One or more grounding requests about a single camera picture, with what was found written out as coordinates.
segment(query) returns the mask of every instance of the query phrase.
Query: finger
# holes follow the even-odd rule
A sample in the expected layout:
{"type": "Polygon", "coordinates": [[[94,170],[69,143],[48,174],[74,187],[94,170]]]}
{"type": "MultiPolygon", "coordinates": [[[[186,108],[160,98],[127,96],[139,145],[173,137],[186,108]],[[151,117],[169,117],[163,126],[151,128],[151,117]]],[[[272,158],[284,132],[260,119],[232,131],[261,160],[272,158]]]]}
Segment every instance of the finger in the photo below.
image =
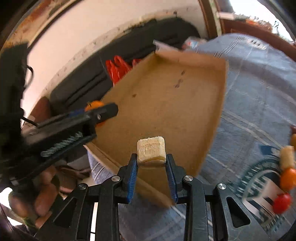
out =
{"type": "Polygon", "coordinates": [[[52,204],[54,203],[54,200],[56,199],[57,195],[58,190],[56,186],[52,183],[42,186],[40,193],[37,196],[34,203],[36,213],[39,216],[45,216],[48,213],[52,204]]]}
{"type": "Polygon", "coordinates": [[[57,173],[57,170],[54,166],[50,166],[40,173],[40,183],[44,185],[50,184],[52,178],[57,173]]]}
{"type": "Polygon", "coordinates": [[[26,218],[30,215],[30,207],[23,202],[19,197],[14,195],[12,192],[8,195],[8,201],[11,209],[16,215],[21,218],[26,218]]]}
{"type": "Polygon", "coordinates": [[[46,220],[51,216],[51,214],[52,214],[52,212],[49,211],[43,217],[37,218],[35,221],[36,228],[40,229],[42,227],[42,225],[46,222],[46,220]]]}

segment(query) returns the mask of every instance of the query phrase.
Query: white wall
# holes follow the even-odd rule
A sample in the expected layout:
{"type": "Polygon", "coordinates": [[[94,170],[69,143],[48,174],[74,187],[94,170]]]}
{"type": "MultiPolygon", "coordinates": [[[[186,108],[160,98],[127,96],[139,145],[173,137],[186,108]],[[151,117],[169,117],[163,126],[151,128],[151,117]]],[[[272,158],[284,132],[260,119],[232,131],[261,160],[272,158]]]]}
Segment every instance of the white wall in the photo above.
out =
{"type": "Polygon", "coordinates": [[[42,35],[28,56],[35,77],[24,93],[22,107],[27,116],[41,93],[81,49],[123,23],[164,9],[197,6],[193,20],[202,37],[207,36],[198,0],[83,0],[62,15],[42,35]]]}

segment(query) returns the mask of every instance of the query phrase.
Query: cardboard box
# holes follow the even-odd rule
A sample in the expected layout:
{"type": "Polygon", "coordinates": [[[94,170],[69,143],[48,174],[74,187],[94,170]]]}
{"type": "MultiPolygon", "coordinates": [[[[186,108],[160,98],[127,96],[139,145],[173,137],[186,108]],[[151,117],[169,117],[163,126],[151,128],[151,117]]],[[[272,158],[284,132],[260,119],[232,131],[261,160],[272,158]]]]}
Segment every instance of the cardboard box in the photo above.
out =
{"type": "MultiPolygon", "coordinates": [[[[143,59],[102,99],[115,102],[115,118],[96,129],[87,148],[116,174],[137,153],[137,141],[162,136],[166,153],[196,176],[219,124],[227,62],[192,52],[159,51],[143,59]]],[[[172,205],[165,168],[139,169],[136,190],[172,205]]]]}

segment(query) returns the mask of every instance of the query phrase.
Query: orange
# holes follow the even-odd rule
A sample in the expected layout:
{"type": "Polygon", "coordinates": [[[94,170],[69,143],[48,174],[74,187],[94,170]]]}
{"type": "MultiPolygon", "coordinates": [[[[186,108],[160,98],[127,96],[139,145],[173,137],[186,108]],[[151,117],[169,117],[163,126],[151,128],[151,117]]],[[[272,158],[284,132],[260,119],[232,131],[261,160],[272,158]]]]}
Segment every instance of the orange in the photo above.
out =
{"type": "Polygon", "coordinates": [[[282,190],[287,192],[296,187],[296,169],[287,168],[282,172],[280,186],[282,190]]]}
{"type": "MultiPolygon", "coordinates": [[[[102,101],[99,101],[99,100],[95,100],[93,102],[90,102],[90,103],[87,103],[87,106],[84,108],[84,111],[89,111],[89,110],[92,110],[92,109],[96,109],[96,108],[99,108],[101,106],[104,106],[104,103],[102,101]]],[[[99,126],[102,126],[105,122],[101,122],[101,123],[98,123],[96,124],[96,127],[99,127],[99,126]]]]}

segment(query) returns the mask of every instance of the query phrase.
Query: silver screw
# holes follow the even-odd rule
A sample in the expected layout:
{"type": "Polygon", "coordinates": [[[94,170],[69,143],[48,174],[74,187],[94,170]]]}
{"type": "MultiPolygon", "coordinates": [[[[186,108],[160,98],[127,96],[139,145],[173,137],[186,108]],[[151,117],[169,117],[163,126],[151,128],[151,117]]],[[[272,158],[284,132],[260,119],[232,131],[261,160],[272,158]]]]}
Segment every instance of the silver screw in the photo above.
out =
{"type": "Polygon", "coordinates": [[[226,189],[226,185],[224,183],[219,183],[218,188],[220,188],[221,190],[224,190],[226,189]]]}
{"type": "Polygon", "coordinates": [[[119,177],[119,176],[113,176],[113,177],[111,178],[111,180],[112,180],[113,182],[118,182],[118,181],[120,180],[120,177],[119,177]]]}
{"type": "Polygon", "coordinates": [[[191,182],[193,180],[193,176],[187,175],[184,177],[185,181],[191,182]]]}
{"type": "Polygon", "coordinates": [[[85,183],[81,183],[81,184],[78,185],[78,188],[80,190],[84,190],[84,189],[86,189],[86,184],[85,183]]]}

